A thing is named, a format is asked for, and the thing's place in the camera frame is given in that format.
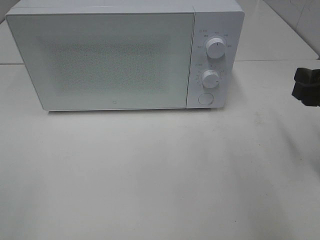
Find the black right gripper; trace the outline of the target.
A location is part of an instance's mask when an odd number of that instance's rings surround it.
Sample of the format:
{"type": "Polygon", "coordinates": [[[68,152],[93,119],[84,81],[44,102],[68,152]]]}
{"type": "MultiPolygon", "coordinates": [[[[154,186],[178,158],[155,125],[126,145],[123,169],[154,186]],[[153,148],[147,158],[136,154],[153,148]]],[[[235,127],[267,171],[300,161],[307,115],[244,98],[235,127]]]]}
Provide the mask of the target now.
{"type": "Polygon", "coordinates": [[[294,81],[295,84],[292,90],[292,96],[301,101],[305,106],[319,107],[320,70],[315,69],[314,71],[312,71],[309,68],[298,67],[294,75],[294,81]]]}

